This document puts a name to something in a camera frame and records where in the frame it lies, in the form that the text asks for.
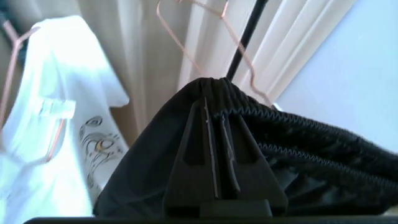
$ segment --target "light blue wall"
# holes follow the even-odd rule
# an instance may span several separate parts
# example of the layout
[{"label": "light blue wall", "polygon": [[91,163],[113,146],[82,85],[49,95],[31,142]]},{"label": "light blue wall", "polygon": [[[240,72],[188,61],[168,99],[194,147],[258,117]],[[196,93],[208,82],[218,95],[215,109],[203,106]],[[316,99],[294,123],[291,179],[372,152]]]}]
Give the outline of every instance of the light blue wall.
[{"label": "light blue wall", "polygon": [[398,152],[398,0],[358,0],[277,104]]}]

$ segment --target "copper wire hanger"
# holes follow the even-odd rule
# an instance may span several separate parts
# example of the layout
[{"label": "copper wire hanger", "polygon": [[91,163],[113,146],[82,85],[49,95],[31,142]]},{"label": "copper wire hanger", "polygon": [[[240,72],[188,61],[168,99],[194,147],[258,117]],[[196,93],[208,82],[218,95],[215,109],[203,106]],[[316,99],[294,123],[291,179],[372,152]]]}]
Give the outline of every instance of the copper wire hanger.
[{"label": "copper wire hanger", "polygon": [[[254,77],[255,77],[255,70],[253,67],[253,64],[251,63],[249,57],[246,54],[246,51],[242,45],[242,43],[239,41],[239,37],[235,34],[235,32],[233,31],[231,24],[228,22],[228,20],[225,17],[225,12],[227,10],[228,7],[228,0],[225,1],[224,3],[224,7],[223,10],[221,12],[218,12],[214,9],[212,9],[211,7],[200,3],[198,1],[195,0],[175,0],[178,3],[181,3],[182,1],[186,1],[189,2],[191,4],[196,4],[204,9],[206,9],[207,11],[213,13],[214,15],[218,16],[225,24],[225,27],[227,28],[231,38],[233,39],[233,41],[235,42],[235,44],[238,46],[238,49],[240,51],[240,53],[243,56],[243,59],[245,60],[245,62],[247,63],[249,70],[250,70],[250,87],[252,89],[252,91],[261,96],[261,98],[265,101],[265,105],[268,107],[271,107],[271,102],[268,99],[267,95],[265,93],[263,93],[262,91],[260,91],[259,89],[257,89],[254,86]],[[164,18],[162,17],[161,13],[160,13],[160,3],[162,2],[162,0],[159,0],[159,2],[157,3],[156,6],[156,14],[160,20],[160,22],[162,23],[162,25],[164,26],[164,28],[167,30],[167,32],[169,33],[169,35],[173,38],[173,40],[175,41],[175,43],[180,47],[180,49],[182,50],[182,52],[184,53],[185,56],[187,56],[187,58],[189,59],[189,61],[191,61],[191,63],[195,66],[195,68],[198,70],[198,72],[200,73],[201,76],[204,76],[204,73],[202,71],[202,69],[199,67],[199,65],[194,61],[194,59],[192,58],[192,56],[186,51],[185,47],[181,44],[181,42],[179,41],[179,39],[177,38],[177,36],[174,34],[173,30],[170,28],[170,26],[167,24],[167,22],[164,20]]]},{"label": "copper wire hanger", "polygon": [[[5,22],[3,22],[2,27],[6,31],[6,34],[8,35],[10,40],[12,41],[12,53],[11,53],[11,58],[10,58],[10,62],[8,65],[6,82],[4,84],[4,89],[3,89],[1,103],[0,103],[0,133],[2,133],[2,126],[4,124],[4,120],[5,120],[5,116],[6,116],[7,103],[10,98],[12,79],[14,78],[14,70],[16,67],[19,51],[22,47],[22,43],[25,40],[27,40],[34,32],[36,32],[40,29],[39,27],[34,27],[19,37],[9,20],[6,20]],[[45,162],[50,161],[52,158],[52,155],[55,150],[55,146],[57,145],[57,141],[59,139],[59,135],[60,135],[63,125],[64,125],[64,119],[61,119],[60,125],[57,129],[57,132],[55,133],[53,143],[51,144],[50,149],[47,152],[47,155],[45,157]]]}]

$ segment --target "clothing label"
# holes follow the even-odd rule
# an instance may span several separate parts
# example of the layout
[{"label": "clothing label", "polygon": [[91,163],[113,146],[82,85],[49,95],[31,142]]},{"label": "clothing label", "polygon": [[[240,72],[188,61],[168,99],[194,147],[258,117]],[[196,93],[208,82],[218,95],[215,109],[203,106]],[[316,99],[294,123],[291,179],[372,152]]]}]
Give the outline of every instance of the clothing label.
[{"label": "clothing label", "polygon": [[75,114],[76,101],[39,98],[35,112],[39,116],[52,116],[59,119],[71,119]]}]

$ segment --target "rose gold hanger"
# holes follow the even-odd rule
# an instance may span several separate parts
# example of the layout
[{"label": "rose gold hanger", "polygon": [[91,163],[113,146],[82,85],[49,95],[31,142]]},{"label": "rose gold hanger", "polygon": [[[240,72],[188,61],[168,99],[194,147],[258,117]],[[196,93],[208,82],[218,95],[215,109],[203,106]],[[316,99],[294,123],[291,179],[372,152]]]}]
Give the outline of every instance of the rose gold hanger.
[{"label": "rose gold hanger", "polygon": [[[246,55],[245,49],[242,45],[242,43],[239,41],[239,37],[235,34],[235,32],[233,31],[231,24],[228,22],[228,20],[225,18],[225,12],[227,10],[228,7],[228,0],[225,1],[223,10],[221,12],[218,12],[212,8],[210,8],[209,6],[200,3],[198,1],[195,0],[176,0],[178,3],[181,3],[182,1],[186,1],[189,2],[191,4],[196,4],[206,10],[208,10],[209,12],[213,13],[214,15],[220,17],[220,19],[224,22],[231,38],[233,39],[233,41],[235,42],[235,44],[238,46],[238,49],[240,51],[240,53],[243,56],[243,59],[245,60],[245,62],[247,63],[249,70],[250,70],[250,87],[252,89],[252,91],[261,96],[261,98],[264,99],[266,106],[270,107],[271,106],[271,102],[269,101],[267,95],[265,93],[263,93],[262,91],[258,90],[255,86],[254,86],[254,77],[255,77],[255,71],[254,71],[254,67],[253,64],[251,63],[249,57]],[[167,22],[164,20],[164,18],[162,17],[161,13],[160,13],[160,3],[162,2],[162,0],[159,0],[159,2],[157,3],[157,7],[156,7],[156,14],[159,17],[160,22],[162,23],[162,25],[165,27],[165,29],[167,30],[167,32],[170,34],[170,36],[173,38],[173,40],[175,41],[175,43],[181,48],[182,52],[184,53],[185,56],[187,56],[187,58],[191,61],[191,63],[195,66],[195,68],[198,70],[198,72],[203,75],[202,69],[199,67],[199,65],[193,60],[192,56],[186,51],[185,47],[181,44],[181,42],[179,41],[179,39],[177,38],[177,36],[174,34],[173,30],[170,28],[170,26],[167,24]]]},{"label": "rose gold hanger", "polygon": [[[14,78],[14,70],[15,66],[17,63],[17,57],[19,50],[22,47],[22,43],[27,40],[34,32],[39,30],[39,27],[32,28],[30,31],[26,32],[24,35],[18,37],[17,32],[15,31],[14,27],[10,23],[9,20],[3,22],[2,27],[6,31],[6,34],[12,41],[12,53],[11,53],[11,58],[10,62],[8,65],[8,70],[7,70],[7,77],[6,77],[6,82],[4,84],[4,90],[2,93],[2,98],[1,98],[1,103],[0,103],[0,133],[2,133],[2,126],[4,124],[5,116],[6,116],[6,108],[7,108],[7,103],[9,100],[9,95],[10,95],[10,90],[11,90],[11,84],[12,84],[12,79]],[[50,146],[49,151],[47,152],[45,162],[48,162],[51,160],[53,152],[55,150],[55,146],[57,145],[57,141],[59,139],[59,135],[61,132],[61,129],[63,127],[64,120],[62,119],[60,122],[60,126],[58,127],[58,130],[55,134],[54,141],[52,145]]]}]

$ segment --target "beige curtain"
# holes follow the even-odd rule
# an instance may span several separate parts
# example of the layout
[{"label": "beige curtain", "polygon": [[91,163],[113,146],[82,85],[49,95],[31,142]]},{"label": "beige curtain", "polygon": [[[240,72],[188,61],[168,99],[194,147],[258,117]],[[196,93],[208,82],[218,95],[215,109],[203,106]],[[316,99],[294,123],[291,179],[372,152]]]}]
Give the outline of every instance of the beige curtain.
[{"label": "beige curtain", "polygon": [[[80,15],[97,35],[131,98],[112,109],[128,144],[132,144],[160,107],[177,91],[182,52],[161,26],[155,0],[8,0],[17,25],[27,31],[47,18]],[[162,12],[184,43],[191,5],[165,0]],[[0,40],[0,72],[6,74],[10,47]],[[13,96],[21,78],[16,70]]]}]

